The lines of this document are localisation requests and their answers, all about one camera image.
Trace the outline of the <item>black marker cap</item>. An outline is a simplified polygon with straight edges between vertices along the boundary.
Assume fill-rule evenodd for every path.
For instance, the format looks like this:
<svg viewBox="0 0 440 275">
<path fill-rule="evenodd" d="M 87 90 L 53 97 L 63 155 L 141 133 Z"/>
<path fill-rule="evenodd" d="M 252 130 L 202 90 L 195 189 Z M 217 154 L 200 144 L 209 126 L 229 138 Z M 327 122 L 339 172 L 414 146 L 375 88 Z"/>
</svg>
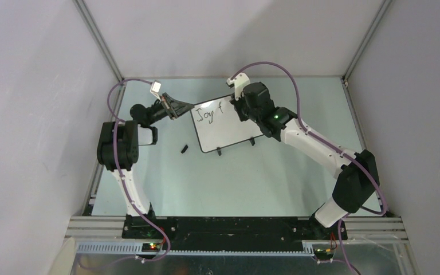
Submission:
<svg viewBox="0 0 440 275">
<path fill-rule="evenodd" d="M 182 150 L 180 151 L 181 154 L 184 154 L 188 150 L 188 145 L 185 144 Z"/>
</svg>

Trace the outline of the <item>black framed whiteboard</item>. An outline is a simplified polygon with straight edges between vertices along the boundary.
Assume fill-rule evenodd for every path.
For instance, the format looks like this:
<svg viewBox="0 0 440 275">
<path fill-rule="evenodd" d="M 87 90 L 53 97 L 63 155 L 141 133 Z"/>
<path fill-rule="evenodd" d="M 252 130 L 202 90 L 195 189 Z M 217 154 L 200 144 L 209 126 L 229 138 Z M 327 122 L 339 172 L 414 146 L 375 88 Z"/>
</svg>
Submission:
<svg viewBox="0 0 440 275">
<path fill-rule="evenodd" d="M 262 136 L 256 123 L 240 121 L 227 95 L 194 105 L 191 112 L 203 153 L 209 153 Z"/>
</svg>

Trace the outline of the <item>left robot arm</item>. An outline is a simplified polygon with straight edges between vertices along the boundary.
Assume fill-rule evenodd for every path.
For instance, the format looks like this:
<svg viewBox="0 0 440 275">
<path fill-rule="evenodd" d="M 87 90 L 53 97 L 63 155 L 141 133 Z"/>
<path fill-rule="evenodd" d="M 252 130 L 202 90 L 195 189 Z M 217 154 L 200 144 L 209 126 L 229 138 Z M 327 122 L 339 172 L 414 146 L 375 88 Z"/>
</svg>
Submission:
<svg viewBox="0 0 440 275">
<path fill-rule="evenodd" d="M 165 118 L 176 120 L 193 107 L 192 103 L 175 100 L 163 93 L 149 107 L 133 105 L 129 110 L 131 120 L 102 124 L 97 160 L 119 184 L 127 215 L 139 217 L 152 211 L 151 201 L 139 187 L 139 176 L 134 169 L 139 160 L 139 147 L 158 142 L 158 129 L 153 124 Z"/>
</svg>

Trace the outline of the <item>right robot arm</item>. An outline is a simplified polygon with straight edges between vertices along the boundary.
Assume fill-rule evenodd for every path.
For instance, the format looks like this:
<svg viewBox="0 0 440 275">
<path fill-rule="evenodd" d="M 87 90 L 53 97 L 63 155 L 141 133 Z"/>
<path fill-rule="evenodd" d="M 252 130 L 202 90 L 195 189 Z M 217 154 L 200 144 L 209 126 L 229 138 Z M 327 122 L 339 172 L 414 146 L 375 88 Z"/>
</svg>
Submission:
<svg viewBox="0 0 440 275">
<path fill-rule="evenodd" d="M 240 121 L 250 120 L 267 138 L 274 138 L 300 150 L 326 168 L 336 183 L 331 197 L 314 213 L 311 234 L 326 239 L 333 225 L 347 214 L 356 213 L 379 189 L 375 157 L 367 150 L 355 152 L 331 143 L 285 107 L 275 106 L 268 88 L 261 82 L 227 81 Z"/>
</svg>

